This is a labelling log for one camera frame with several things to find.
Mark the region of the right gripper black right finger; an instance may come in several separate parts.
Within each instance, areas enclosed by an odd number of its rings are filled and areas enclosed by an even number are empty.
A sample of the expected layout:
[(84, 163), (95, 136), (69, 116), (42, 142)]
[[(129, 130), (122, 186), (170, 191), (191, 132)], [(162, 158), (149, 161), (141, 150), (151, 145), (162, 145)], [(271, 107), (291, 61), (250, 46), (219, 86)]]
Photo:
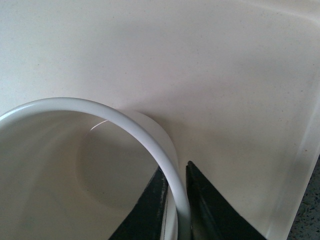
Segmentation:
[(264, 240), (189, 161), (186, 188), (191, 210), (193, 240)]

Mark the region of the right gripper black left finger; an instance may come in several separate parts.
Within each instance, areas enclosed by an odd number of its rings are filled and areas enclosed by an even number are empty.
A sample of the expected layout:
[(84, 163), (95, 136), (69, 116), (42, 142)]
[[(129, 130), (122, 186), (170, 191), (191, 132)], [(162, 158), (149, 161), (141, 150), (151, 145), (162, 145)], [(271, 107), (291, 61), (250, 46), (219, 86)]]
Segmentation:
[(135, 206), (111, 240), (159, 240), (168, 193), (168, 181), (158, 167)]

